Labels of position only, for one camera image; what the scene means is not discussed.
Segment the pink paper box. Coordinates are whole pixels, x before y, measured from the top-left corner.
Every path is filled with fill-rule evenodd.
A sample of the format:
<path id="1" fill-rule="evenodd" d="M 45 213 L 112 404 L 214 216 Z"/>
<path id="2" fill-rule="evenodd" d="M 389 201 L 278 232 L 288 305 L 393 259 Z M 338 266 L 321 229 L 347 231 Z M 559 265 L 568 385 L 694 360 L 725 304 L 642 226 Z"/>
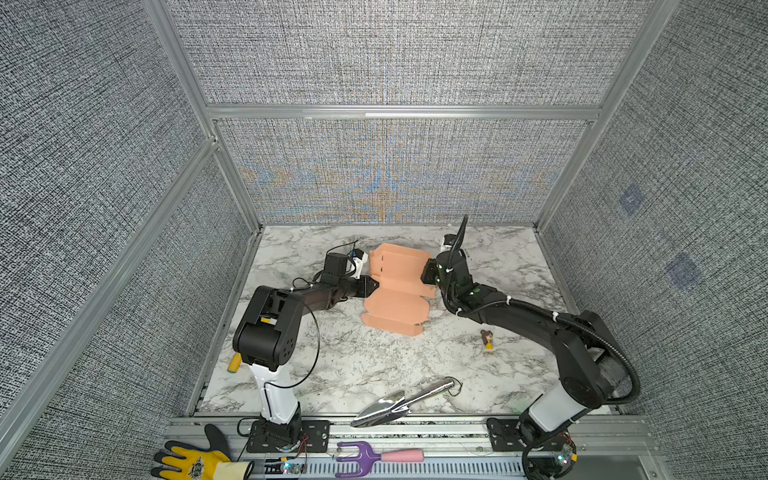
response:
<path id="1" fill-rule="evenodd" d="M 362 322 L 371 328 L 415 337 L 424 331 L 435 285 L 421 280 L 428 252 L 384 243 L 370 252 L 370 276 L 379 286 L 364 300 Z"/>

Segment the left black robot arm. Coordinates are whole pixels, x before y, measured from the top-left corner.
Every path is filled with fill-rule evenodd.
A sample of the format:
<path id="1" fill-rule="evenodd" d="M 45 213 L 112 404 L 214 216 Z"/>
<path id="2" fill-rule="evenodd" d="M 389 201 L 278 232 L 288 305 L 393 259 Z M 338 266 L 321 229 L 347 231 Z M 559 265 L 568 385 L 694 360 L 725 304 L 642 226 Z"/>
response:
<path id="1" fill-rule="evenodd" d="M 258 287 L 232 339 L 254 376 L 261 413 L 252 435 L 278 450 L 291 451 L 301 443 L 301 406 L 294 389 L 303 381 L 292 381 L 287 364 L 300 333 L 301 321 L 329 310 L 350 298 L 366 298 L 379 283 L 362 273 L 367 255 L 354 241 L 329 249 L 323 268 L 304 287 L 278 289 Z"/>

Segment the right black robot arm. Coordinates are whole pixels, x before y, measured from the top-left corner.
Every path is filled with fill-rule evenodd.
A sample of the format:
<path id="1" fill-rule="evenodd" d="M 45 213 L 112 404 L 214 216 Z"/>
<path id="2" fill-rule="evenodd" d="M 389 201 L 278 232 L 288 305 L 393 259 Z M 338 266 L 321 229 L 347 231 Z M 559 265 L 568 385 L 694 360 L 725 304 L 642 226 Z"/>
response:
<path id="1" fill-rule="evenodd" d="M 445 237 L 421 280 L 439 288 L 449 312 L 508 330 L 554 355 L 558 383 L 518 418 L 517 435 L 525 451 L 540 448 L 587 413 L 630 403 L 641 393 L 636 369 L 598 314 L 546 309 L 476 282 L 456 235 Z"/>

